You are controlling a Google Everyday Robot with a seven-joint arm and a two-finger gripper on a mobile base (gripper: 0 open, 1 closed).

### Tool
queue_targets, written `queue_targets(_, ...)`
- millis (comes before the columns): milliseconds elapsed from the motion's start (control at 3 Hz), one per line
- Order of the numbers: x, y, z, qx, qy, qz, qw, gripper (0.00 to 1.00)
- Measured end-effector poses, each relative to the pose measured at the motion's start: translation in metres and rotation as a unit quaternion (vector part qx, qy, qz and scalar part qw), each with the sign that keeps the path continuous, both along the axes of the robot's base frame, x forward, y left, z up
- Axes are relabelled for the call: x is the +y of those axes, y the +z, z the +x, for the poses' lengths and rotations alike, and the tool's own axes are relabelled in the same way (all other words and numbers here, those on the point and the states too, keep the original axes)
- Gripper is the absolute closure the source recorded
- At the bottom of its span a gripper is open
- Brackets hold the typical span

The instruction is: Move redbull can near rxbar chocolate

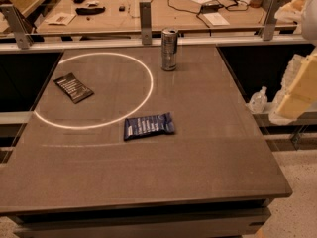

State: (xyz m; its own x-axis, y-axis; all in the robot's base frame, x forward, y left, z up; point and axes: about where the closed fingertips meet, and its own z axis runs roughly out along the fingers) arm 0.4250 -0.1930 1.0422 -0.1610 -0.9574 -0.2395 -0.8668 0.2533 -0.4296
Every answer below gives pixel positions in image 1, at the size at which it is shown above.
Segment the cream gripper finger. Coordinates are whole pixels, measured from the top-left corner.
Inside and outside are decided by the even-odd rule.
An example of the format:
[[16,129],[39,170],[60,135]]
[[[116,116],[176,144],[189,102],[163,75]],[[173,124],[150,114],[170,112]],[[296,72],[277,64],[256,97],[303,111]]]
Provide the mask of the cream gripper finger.
[[317,55],[307,56],[285,96],[276,108],[276,113],[287,119],[297,119],[317,101]]

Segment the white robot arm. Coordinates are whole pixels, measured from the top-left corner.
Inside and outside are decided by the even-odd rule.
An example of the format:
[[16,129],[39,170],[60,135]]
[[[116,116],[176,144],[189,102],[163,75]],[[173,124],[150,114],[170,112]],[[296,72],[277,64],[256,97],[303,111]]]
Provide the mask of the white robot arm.
[[[317,0],[292,0],[279,8],[274,18],[283,22],[296,21],[301,26],[302,37],[316,44]],[[286,78],[283,92],[276,114],[286,119],[297,119],[317,101],[316,51],[300,62],[299,71],[294,77]]]

